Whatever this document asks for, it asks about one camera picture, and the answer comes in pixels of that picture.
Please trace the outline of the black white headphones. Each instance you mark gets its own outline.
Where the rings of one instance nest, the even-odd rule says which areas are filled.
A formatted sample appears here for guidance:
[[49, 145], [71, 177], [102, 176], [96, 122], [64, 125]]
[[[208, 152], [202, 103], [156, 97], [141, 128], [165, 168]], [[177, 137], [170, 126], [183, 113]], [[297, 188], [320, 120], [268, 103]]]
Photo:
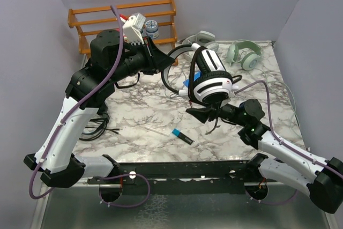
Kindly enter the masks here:
[[[230, 100], [230, 95], [238, 90], [235, 83], [239, 79], [227, 72], [221, 59], [214, 50], [207, 49], [197, 43], [180, 45], [169, 52], [173, 59], [180, 54], [193, 51], [194, 55], [190, 64], [189, 85], [186, 90], [176, 90], [169, 82], [169, 71], [171, 67], [161, 72], [164, 86], [177, 96], [202, 106], [222, 107]], [[196, 72], [202, 75], [193, 80]]]

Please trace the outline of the black blue headphones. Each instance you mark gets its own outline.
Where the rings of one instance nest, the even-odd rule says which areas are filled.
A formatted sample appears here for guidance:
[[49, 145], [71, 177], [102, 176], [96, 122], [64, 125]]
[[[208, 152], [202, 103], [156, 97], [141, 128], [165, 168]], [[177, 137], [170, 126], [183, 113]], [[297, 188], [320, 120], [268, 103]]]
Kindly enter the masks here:
[[108, 128], [110, 122], [110, 116], [108, 113], [108, 106], [103, 104], [98, 110], [96, 117], [90, 119], [84, 131], [79, 137], [80, 141], [90, 142], [100, 138], [106, 131], [112, 132], [116, 135], [120, 135], [119, 128]]

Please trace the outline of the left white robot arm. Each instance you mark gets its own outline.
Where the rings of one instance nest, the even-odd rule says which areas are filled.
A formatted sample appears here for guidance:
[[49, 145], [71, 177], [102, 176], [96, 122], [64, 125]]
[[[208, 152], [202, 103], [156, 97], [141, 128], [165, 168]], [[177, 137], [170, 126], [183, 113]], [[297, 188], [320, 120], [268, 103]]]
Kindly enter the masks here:
[[91, 58], [75, 72], [67, 86], [63, 106], [46, 142], [24, 163], [41, 172], [48, 187], [69, 188], [81, 178], [99, 177], [106, 183], [118, 178], [118, 164], [108, 155], [79, 157], [72, 153], [90, 119], [115, 91], [115, 83], [138, 72], [154, 75], [174, 63], [151, 38], [143, 44], [120, 41], [119, 31], [100, 32], [90, 43]]

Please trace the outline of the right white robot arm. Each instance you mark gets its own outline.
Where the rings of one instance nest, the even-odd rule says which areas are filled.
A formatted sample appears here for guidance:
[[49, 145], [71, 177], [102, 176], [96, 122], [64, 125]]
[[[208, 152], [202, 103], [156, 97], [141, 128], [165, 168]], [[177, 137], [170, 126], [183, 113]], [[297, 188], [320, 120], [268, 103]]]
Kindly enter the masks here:
[[251, 181], [266, 178], [284, 183], [304, 193], [326, 213], [334, 214], [342, 205], [342, 161], [312, 154], [276, 134], [261, 122], [265, 113], [258, 100], [249, 99], [238, 107], [226, 104], [219, 109], [208, 106], [186, 112], [201, 123], [221, 118], [240, 125], [241, 141], [270, 155], [251, 160], [246, 168]]

